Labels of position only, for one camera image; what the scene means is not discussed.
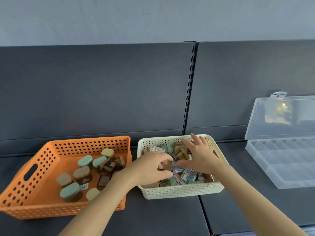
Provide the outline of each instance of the left hand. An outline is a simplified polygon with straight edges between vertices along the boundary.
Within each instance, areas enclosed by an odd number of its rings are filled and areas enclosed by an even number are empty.
[[[173,158],[166,153],[147,152],[122,171],[133,179],[133,187],[148,185],[173,176],[169,170],[157,170],[158,167],[161,169],[161,162],[166,160],[173,161]]]

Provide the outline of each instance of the jar lid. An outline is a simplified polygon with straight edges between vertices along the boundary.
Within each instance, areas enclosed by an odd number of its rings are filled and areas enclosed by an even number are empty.
[[[73,172],[73,177],[80,179],[84,176],[87,176],[90,173],[90,168],[88,166],[81,167]]]
[[[99,167],[100,164],[102,164],[105,160],[107,159],[106,156],[101,156],[99,158],[96,158],[94,161],[93,161],[93,166],[95,168]]]
[[[75,194],[77,194],[80,191],[80,186],[77,182],[72,183],[71,185],[68,185],[67,187],[63,188],[60,191],[60,197],[61,198],[69,198]]]
[[[65,172],[65,173],[61,173],[61,174],[57,177],[56,181],[57,181],[61,186],[64,186],[64,185],[69,184],[69,183],[72,181],[72,178],[71,178],[71,176],[70,176],[67,172]]]
[[[93,188],[90,189],[87,193],[86,193],[86,198],[88,199],[88,201],[93,200],[98,194],[100,193],[100,191],[97,188]]]
[[[102,155],[106,157],[112,157],[115,154],[115,151],[113,149],[105,148],[102,150]]]
[[[91,155],[87,155],[83,158],[81,158],[80,160],[78,160],[78,165],[79,167],[84,167],[87,166],[88,164],[90,164],[93,161],[93,158]]]

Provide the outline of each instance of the basket handle hole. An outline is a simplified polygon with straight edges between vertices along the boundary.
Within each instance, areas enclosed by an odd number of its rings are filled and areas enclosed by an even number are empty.
[[[28,180],[31,178],[31,176],[34,174],[34,172],[37,170],[37,168],[38,168],[38,165],[35,163],[35,164],[28,170],[28,172],[24,175],[23,179],[24,179],[25,181],[28,181]]]

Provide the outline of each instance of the clear plastic organizer box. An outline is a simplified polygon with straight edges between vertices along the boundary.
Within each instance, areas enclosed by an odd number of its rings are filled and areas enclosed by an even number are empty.
[[[315,186],[315,96],[257,98],[245,139],[278,189]]]
[[[215,143],[212,137],[209,135],[198,135],[202,136],[208,143],[209,148],[215,150],[218,157],[226,161],[224,155],[219,149],[218,145]],[[160,138],[143,138],[138,142],[137,158],[141,156],[142,149],[149,148],[151,145],[161,145],[163,143],[175,143],[180,142],[182,138],[192,140],[190,135],[187,136],[174,136],[174,137],[160,137]],[[219,193],[223,190],[224,186],[215,180],[215,182],[210,183],[199,183],[199,184],[189,184],[189,185],[178,185],[178,186],[167,186],[167,187],[157,187],[157,188],[143,188],[138,186],[143,196],[146,199],[160,199],[160,198],[175,198],[183,196],[193,196],[202,194],[213,194]]]

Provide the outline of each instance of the right hand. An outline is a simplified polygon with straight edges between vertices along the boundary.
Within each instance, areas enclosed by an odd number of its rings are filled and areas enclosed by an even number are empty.
[[[219,169],[227,163],[220,160],[212,150],[210,150],[206,140],[194,134],[191,134],[193,142],[182,139],[182,142],[190,149],[193,158],[192,160],[179,160],[176,162],[178,166],[189,167],[201,173],[211,174],[216,176]]]

